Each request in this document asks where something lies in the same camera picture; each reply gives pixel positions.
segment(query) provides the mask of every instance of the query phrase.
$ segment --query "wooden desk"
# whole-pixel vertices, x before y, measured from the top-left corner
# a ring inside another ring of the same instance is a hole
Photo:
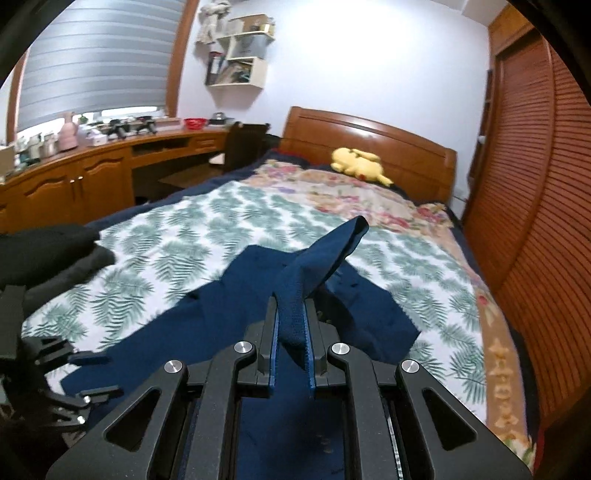
[[[46,158],[0,186],[0,233],[88,223],[131,207],[133,168],[223,150],[226,136],[213,128],[144,134]]]

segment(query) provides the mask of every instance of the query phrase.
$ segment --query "box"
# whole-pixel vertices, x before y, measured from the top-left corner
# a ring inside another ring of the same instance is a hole
[[[98,134],[93,135],[89,139],[91,147],[100,147],[101,145],[106,145],[108,139],[106,135]]]
[[[271,19],[267,15],[249,15],[248,17],[240,17],[244,22],[242,31],[253,32],[261,30],[265,24],[271,23]]]
[[[244,32],[244,22],[239,18],[234,18],[226,23],[224,35],[236,35],[242,32]]]
[[[264,59],[267,54],[267,38],[264,35],[247,35],[236,39],[232,52],[233,58],[259,57]]]

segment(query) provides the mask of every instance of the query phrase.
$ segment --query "green fern pattern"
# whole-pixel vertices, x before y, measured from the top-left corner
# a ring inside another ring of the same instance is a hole
[[[65,335],[83,350],[108,348],[221,278],[247,245],[296,251],[344,221],[277,190],[237,182],[186,197],[101,232],[116,264],[35,312],[23,334]],[[409,356],[484,421],[478,309],[461,265],[429,241],[376,227],[347,261],[389,291],[420,330]],[[56,372],[50,384],[64,374]]]

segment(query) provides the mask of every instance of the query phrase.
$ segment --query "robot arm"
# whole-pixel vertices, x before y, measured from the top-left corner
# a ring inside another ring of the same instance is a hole
[[[420,364],[372,361],[317,320],[311,299],[305,306],[314,395],[346,406],[347,479],[397,480],[393,439],[405,479],[531,479],[521,460]],[[271,298],[265,321],[210,361],[168,361],[66,452],[47,479],[234,478],[240,399],[272,393],[276,313]]]

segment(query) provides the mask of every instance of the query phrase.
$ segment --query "black tool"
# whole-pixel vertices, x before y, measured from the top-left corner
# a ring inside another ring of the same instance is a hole
[[[121,389],[113,385],[71,397],[53,392],[45,375],[68,363],[101,363],[108,357],[75,352],[58,336],[21,338],[24,293],[24,287],[7,286],[0,297],[0,406],[9,412],[9,421],[18,420],[31,432],[84,430],[91,409],[121,396]]]
[[[148,132],[154,135],[158,133],[158,131],[156,130],[156,122],[154,121],[151,115],[139,116],[138,118],[136,118],[136,120],[141,122],[141,124],[136,129],[137,133],[141,133],[143,130],[147,130]]]
[[[314,395],[341,398],[346,407],[347,479],[396,480],[394,438],[405,479],[531,479],[419,363],[372,361],[317,320],[313,300],[305,305]],[[47,479],[233,479],[240,399],[271,394],[276,314],[271,298],[265,321],[250,325],[242,342],[210,361],[168,361],[66,452]]]
[[[131,131],[131,128],[127,122],[122,122],[119,119],[114,119],[109,122],[109,127],[106,131],[107,136],[113,134],[117,135],[120,140],[127,138],[127,134]]]

